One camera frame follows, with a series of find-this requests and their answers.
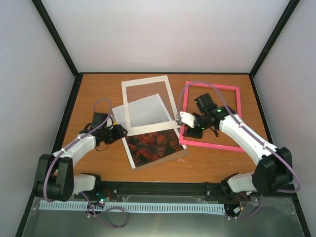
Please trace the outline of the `pink picture frame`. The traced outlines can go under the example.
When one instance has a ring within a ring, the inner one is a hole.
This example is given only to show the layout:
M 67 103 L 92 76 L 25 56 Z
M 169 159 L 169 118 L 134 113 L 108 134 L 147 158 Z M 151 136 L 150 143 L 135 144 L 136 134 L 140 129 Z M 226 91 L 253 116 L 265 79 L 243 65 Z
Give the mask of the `pink picture frame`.
M 241 117 L 241 99 L 240 99 L 240 91 L 237 86 L 230 86 L 230 85 L 221 85 L 221 84 L 209 84 L 202 81 L 197 82 L 186 82 L 186 86 L 180 92 L 180 96 L 184 97 L 183 101 L 183 109 L 182 111 L 186 112 L 187 109 L 187 102 L 188 102 L 188 90 L 190 85 L 195 86 L 204 86 L 204 87 L 212 87 L 214 90 L 219 94 L 221 97 L 224 106 L 218 107 L 216 103 L 213 102 L 210 95 L 203 94 L 195 99 L 195 104 L 197 105 L 200 113 L 193 113 L 196 117 L 195 120 L 195 127 L 204 127 L 204 131 L 207 129 L 211 129 L 215 135 L 218 135 L 218 130 L 220 130 L 219 125 L 220 122 L 224 120 L 226 116 L 229 115 L 229 111 L 225 108 L 227 105 L 225 99 L 220 94 L 219 89 L 226 89 L 226 90 L 234 90 L 236 92 L 236 100 L 237 100 L 237 111 L 235 112 L 233 109 L 230 109 L 234 115 L 238 115 Z M 225 150 L 225 151 L 233 151 L 233 152 L 243 152 L 244 150 L 241 147 L 234 147 L 234 146 L 227 146 L 227 145 L 219 145 L 219 144 L 212 144 L 206 142 L 199 142 L 199 141 L 190 141 L 185 140 L 183 133 L 185 131 L 186 125 L 182 125 L 180 127 L 180 135 L 179 135 L 179 143 L 181 145 L 187 146 L 196 146 L 202 148 L 211 148 L 211 149 L 218 149 L 218 150 Z

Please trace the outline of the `white mat board passepartout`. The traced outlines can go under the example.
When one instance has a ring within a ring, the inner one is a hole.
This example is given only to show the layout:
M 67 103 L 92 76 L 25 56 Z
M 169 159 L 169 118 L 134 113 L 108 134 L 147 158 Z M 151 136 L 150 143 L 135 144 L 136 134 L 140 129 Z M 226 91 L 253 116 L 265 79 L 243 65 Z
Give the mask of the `white mat board passepartout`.
M 126 129 L 128 135 L 140 135 L 145 133 L 164 131 L 170 129 L 178 129 L 179 126 L 175 121 L 177 115 L 177 108 L 174 101 L 171 86 L 168 80 L 168 76 L 158 76 L 145 79 L 135 79 L 129 81 L 123 81 L 121 83 L 123 107 L 125 115 Z M 154 94 L 159 94 L 168 113 L 171 116 L 171 121 L 156 123 L 152 125 L 145 125 L 130 128 L 129 114 L 128 114 L 128 103 L 133 102 L 144 97 L 148 97 Z

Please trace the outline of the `red forest photo print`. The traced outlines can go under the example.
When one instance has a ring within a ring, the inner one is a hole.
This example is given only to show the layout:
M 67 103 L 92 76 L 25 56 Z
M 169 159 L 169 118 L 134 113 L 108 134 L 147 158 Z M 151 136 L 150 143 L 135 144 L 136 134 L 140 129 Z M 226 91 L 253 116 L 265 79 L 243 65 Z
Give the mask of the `red forest photo print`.
M 131 168 L 148 168 L 189 154 L 179 143 L 177 129 L 157 131 L 122 138 Z

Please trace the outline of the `clear glass pane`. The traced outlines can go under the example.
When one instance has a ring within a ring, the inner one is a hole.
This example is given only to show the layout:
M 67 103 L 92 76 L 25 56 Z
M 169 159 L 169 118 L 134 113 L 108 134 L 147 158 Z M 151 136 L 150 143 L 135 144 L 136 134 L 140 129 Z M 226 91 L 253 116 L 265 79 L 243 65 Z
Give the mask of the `clear glass pane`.
M 127 107 L 130 128 L 171 121 L 171 116 L 158 93 L 129 102 Z

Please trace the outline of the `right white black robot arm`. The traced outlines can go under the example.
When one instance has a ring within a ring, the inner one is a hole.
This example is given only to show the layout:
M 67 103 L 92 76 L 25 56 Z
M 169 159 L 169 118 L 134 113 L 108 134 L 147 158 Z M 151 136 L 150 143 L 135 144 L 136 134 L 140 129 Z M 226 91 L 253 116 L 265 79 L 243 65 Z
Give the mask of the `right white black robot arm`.
M 222 181 L 223 191 L 231 193 L 257 192 L 265 197 L 273 192 L 286 192 L 292 173 L 292 156 L 286 147 L 278 148 L 269 143 L 249 126 L 228 105 L 221 107 L 206 93 L 195 99 L 199 113 L 179 112 L 178 124 L 186 127 L 185 136 L 202 137 L 203 131 L 211 129 L 228 135 L 252 159 L 256 168 L 252 173 L 236 173 Z

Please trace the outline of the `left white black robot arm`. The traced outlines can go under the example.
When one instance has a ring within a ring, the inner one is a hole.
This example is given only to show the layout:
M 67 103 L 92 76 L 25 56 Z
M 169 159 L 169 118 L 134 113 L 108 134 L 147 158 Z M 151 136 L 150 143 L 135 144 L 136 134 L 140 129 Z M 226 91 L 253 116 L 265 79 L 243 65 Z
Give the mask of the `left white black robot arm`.
M 93 114 L 78 136 L 66 147 L 52 154 L 43 154 L 38 160 L 33 194 L 48 202 L 68 201 L 74 194 L 86 192 L 96 199 L 102 195 L 103 187 L 97 183 L 99 175 L 83 173 L 74 175 L 74 166 L 101 143 L 110 145 L 127 136 L 127 130 L 114 120 L 113 115 Z

